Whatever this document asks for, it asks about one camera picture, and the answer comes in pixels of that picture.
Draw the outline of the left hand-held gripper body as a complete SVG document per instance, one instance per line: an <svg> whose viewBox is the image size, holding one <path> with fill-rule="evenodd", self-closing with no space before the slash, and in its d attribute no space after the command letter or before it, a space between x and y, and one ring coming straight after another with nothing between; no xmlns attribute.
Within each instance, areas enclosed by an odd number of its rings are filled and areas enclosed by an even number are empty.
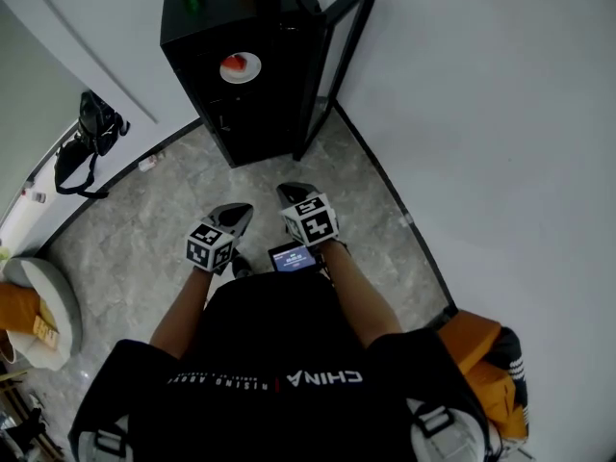
<svg viewBox="0 0 616 462"><path fill-rule="evenodd" d="M200 270L222 274L239 255L245 217L209 215L197 221L186 238L186 259Z"/></svg>

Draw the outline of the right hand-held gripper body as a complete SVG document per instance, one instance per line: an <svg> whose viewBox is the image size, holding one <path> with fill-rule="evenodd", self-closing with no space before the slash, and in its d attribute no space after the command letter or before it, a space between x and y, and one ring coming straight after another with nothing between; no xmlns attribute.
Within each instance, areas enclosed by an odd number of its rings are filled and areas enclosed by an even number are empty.
<svg viewBox="0 0 616 462"><path fill-rule="evenodd" d="M281 210L280 216L291 237L307 247L337 239L339 236L336 212L325 193L314 194Z"/></svg>

